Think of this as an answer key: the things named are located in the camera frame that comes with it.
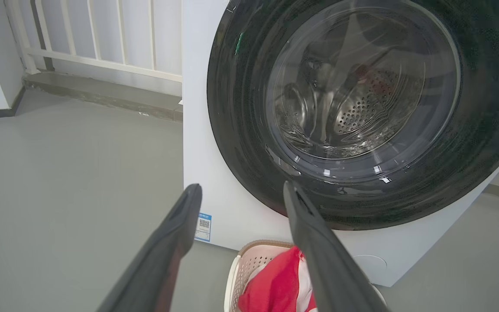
blue and white label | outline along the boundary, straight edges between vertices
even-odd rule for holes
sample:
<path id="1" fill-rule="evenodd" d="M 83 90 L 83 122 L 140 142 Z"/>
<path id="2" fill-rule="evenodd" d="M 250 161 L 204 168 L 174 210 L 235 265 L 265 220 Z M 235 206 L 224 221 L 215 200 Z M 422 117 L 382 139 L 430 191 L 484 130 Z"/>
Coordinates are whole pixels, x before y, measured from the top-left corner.
<path id="1" fill-rule="evenodd" d="M 200 213 L 198 224 L 196 225 L 196 239 L 200 241 L 211 240 L 211 216 L 205 213 Z"/>

washing machine door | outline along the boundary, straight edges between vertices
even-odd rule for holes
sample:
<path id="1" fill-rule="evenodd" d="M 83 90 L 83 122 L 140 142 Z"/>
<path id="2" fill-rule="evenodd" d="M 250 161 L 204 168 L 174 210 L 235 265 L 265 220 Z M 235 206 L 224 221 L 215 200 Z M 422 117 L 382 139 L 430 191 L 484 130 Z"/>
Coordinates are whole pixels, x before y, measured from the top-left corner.
<path id="1" fill-rule="evenodd" d="M 233 0 L 207 86 L 265 205 L 288 179 L 334 229 L 413 221 L 499 166 L 499 0 Z"/>

qr code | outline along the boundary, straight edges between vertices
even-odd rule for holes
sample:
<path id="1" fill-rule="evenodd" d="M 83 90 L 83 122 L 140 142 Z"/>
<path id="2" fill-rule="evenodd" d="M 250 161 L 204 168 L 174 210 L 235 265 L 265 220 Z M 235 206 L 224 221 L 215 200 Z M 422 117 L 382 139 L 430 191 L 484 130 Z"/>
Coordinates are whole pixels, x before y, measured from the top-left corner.
<path id="1" fill-rule="evenodd" d="M 209 221 L 207 220 L 200 220 L 200 227 L 201 228 L 209 228 Z"/>

floor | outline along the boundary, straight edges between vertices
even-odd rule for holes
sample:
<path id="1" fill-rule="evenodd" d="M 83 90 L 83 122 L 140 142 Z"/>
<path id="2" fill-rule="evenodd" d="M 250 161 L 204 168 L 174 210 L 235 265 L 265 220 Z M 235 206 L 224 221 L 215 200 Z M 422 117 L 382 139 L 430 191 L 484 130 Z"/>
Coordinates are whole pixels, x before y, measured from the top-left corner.
<path id="1" fill-rule="evenodd" d="M 182 124 L 26 92 L 0 119 L 0 312 L 94 311 L 182 192 Z M 222 311 L 236 252 L 196 241 L 172 311 Z M 499 198 L 392 288 L 394 312 L 499 311 Z"/>

laundry basket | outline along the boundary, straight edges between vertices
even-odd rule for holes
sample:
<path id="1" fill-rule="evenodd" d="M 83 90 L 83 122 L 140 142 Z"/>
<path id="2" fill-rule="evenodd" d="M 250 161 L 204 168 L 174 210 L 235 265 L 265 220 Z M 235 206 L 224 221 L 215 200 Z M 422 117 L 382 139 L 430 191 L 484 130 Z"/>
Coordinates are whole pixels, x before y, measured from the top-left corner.
<path id="1" fill-rule="evenodd" d="M 230 267 L 224 293 L 224 312 L 239 312 L 238 298 L 243 294 L 252 272 L 292 246 L 274 240 L 256 240 L 244 246 Z"/>

